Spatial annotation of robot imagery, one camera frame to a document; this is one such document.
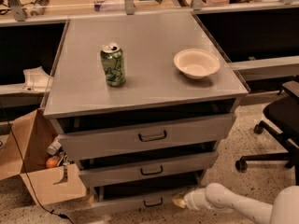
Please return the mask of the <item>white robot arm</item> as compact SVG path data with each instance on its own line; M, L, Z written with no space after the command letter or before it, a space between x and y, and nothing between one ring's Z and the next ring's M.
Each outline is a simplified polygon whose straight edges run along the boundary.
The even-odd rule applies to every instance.
M233 193L218 183L204 188L191 188L175 194L172 202L190 210L234 210L255 224L299 224L299 187L283 189L273 204L263 203Z

